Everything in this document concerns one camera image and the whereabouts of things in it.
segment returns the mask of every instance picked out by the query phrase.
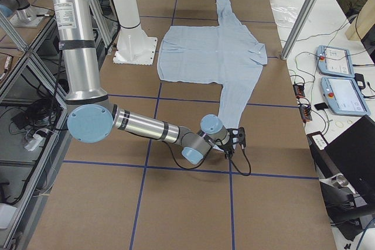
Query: black screen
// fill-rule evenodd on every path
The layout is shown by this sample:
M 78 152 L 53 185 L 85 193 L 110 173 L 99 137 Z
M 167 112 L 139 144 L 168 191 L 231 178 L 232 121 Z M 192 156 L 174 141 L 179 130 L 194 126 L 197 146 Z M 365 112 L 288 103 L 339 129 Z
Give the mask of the black screen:
M 375 203 L 375 122 L 361 117 L 325 150 L 366 202 Z

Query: blue joint cap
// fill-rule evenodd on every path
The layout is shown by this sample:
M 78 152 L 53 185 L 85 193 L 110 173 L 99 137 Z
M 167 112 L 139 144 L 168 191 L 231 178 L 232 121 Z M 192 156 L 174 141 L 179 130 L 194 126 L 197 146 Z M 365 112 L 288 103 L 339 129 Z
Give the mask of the blue joint cap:
M 0 4 L 0 11 L 3 13 L 4 16 L 10 17 L 13 12 L 8 7 Z
M 113 118 L 111 112 L 101 105 L 81 105 L 71 112 L 67 124 L 69 132 L 78 141 L 95 143 L 111 132 Z
M 190 163 L 192 164 L 198 164 L 203 159 L 203 154 L 201 154 L 196 149 L 192 149 L 189 147 L 185 147 L 182 150 L 183 157 L 185 157 Z
M 215 114 L 208 114 L 202 118 L 200 128 L 204 133 L 215 134 L 223 127 L 223 123 Z

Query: white cloth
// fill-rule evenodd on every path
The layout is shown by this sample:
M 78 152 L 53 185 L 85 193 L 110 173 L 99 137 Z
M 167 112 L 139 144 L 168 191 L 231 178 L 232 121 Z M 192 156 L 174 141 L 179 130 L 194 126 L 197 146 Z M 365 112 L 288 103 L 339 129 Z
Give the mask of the white cloth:
M 218 116 L 225 127 L 238 128 L 267 54 L 229 0 L 216 5 L 219 26 L 171 26 L 161 44 L 158 74 L 166 81 L 222 84 Z

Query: black and gray robot arm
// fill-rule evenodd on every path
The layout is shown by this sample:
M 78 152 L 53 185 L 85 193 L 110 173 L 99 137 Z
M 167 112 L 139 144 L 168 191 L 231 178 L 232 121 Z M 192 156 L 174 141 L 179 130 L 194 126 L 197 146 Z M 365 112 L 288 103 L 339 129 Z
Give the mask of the black and gray robot arm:
M 0 0 L 0 11 L 6 17 L 16 12 L 18 19 L 23 23 L 31 22 L 36 18 L 35 10 L 28 0 Z
M 231 133 L 215 115 L 205 116 L 202 130 L 189 129 L 126 111 L 110 103 L 100 86 L 98 62 L 91 24 L 90 0 L 53 0 L 70 91 L 66 95 L 68 129 L 82 142 L 98 142 L 113 127 L 183 147 L 182 155 L 191 163 L 200 162 L 218 145 L 233 154 Z

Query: white table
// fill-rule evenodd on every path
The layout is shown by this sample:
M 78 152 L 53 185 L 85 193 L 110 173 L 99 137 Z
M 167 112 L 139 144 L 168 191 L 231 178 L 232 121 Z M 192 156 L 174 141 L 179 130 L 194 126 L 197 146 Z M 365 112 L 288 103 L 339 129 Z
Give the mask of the white table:
M 291 6 L 295 7 L 297 11 L 300 10 L 304 0 L 270 0 L 271 4 Z M 312 81 L 313 77 L 306 73 L 303 73 L 296 68 L 295 58 L 297 56 L 298 68 L 308 73 L 315 73 L 315 82 L 305 84 L 305 95 L 312 105 L 324 102 L 323 94 L 320 87 L 320 81 L 322 75 L 319 71 L 316 71 L 316 59 L 315 56 L 307 53 L 300 54 L 301 52 L 310 52 L 315 54 L 316 48 L 319 45 L 330 45 L 334 47 L 341 47 L 350 50 L 350 54 L 360 53 L 365 51 L 361 42 L 349 41 L 345 36 L 345 31 L 349 27 L 349 24 L 345 25 L 343 29 L 339 30 L 336 34 L 332 35 L 320 35 L 331 33 L 338 30 L 343 24 L 347 23 L 346 17 L 341 11 L 336 0 L 317 0 L 313 10 L 306 21 L 306 24 L 299 35 L 298 40 L 305 39 L 312 35 L 319 35 L 311 37 L 308 40 L 301 40 L 296 42 L 291 54 L 288 57 L 287 63 L 288 68 L 291 70 L 291 74 L 302 76 L 306 81 Z M 284 44 L 288 38 L 291 28 L 285 28 L 278 25 L 278 33 L 281 39 L 281 43 Z M 372 64 L 372 60 L 367 52 L 363 52 L 351 57 L 353 64 Z M 375 86 L 375 67 L 355 67 L 356 73 L 362 73 L 366 83 L 369 81 L 371 86 Z M 296 82 L 301 82 L 302 79 L 296 78 Z M 374 95 L 367 86 L 363 90 L 365 95 Z M 371 111 L 371 118 L 375 119 L 375 100 L 366 100 L 367 105 Z M 345 131 L 351 124 L 356 122 L 359 117 L 340 116 L 335 115 L 330 109 L 326 109 L 328 119 L 330 120 L 329 130 L 325 134 L 325 138 L 328 142 L 334 140 L 343 131 Z M 325 124 L 323 120 L 317 116 L 316 113 L 312 113 L 313 121 L 307 122 L 305 127 L 306 134 L 316 131 L 322 131 Z M 350 249 L 356 249 L 357 243 L 360 239 L 360 234 L 355 238 L 354 242 L 346 240 L 341 232 L 337 228 L 332 228 L 332 232 L 335 236 L 337 249 L 342 250 L 343 247 L 352 243 Z M 373 250 L 375 245 L 375 229 L 367 230 L 364 239 L 361 243 L 360 250 Z

